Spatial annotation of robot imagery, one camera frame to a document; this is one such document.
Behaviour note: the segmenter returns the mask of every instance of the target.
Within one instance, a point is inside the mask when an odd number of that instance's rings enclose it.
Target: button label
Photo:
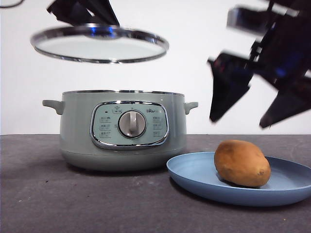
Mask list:
[[[153,116],[152,117],[152,122],[161,122],[162,118],[160,116]]]
[[[111,117],[109,117],[109,116],[102,116],[100,120],[101,120],[101,123],[110,123],[111,122]]]
[[[161,137],[160,131],[154,131],[154,137]]]
[[[116,106],[112,109],[112,113],[122,113],[122,109],[119,106]]]
[[[161,123],[154,124],[154,130],[161,130],[161,129],[162,129],[162,124]]]
[[[101,125],[100,130],[110,130],[110,124]]]
[[[111,132],[110,131],[101,132],[99,137],[111,137]]]

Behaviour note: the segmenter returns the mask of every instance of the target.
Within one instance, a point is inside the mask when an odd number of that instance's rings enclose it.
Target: stainless steel rim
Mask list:
[[[77,93],[146,93],[146,94],[162,94],[162,95],[175,95],[175,96],[185,96],[184,94],[174,93],[174,92],[163,92],[163,91],[139,91],[139,90],[79,90],[79,91],[66,91],[66,94],[77,94]]]
[[[47,52],[45,50],[39,49],[38,45],[42,41],[46,41],[52,38],[58,37],[66,37],[73,35],[85,35],[85,36],[104,36],[109,37],[110,39],[126,37],[131,39],[137,39],[142,41],[147,41],[152,44],[159,45],[164,49],[163,52],[149,56],[149,57],[141,57],[141,58],[133,58],[133,59],[87,59],[80,57],[71,57],[61,54],[56,54],[52,52]],[[134,62],[142,62],[149,61],[159,57],[162,57],[166,54],[169,49],[169,43],[164,38],[147,32],[138,31],[130,28],[121,28],[115,25],[104,26],[100,24],[85,24],[82,26],[76,27],[63,27],[63,28],[54,28],[50,30],[46,30],[37,34],[34,34],[30,40],[34,49],[46,56],[59,58],[62,60],[76,61],[76,62],[91,62],[91,63],[134,63]]]

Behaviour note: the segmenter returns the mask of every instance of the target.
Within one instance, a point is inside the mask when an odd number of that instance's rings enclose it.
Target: gray table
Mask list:
[[[311,135],[188,135],[187,151],[215,151],[225,139],[311,166]],[[58,135],[1,137],[2,233],[310,233],[311,198],[269,208],[197,197],[166,168],[107,173],[70,166]]]

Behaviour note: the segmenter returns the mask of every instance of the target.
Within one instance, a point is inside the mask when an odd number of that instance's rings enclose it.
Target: control panel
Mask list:
[[[114,101],[98,104],[90,136],[96,146],[128,150],[164,143],[169,132],[165,108],[153,102]]]

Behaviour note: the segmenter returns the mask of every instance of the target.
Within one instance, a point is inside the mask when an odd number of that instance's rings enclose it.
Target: brown potato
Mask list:
[[[215,151],[214,164],[223,179],[243,186],[263,186],[271,175],[261,150],[246,141],[223,141]]]

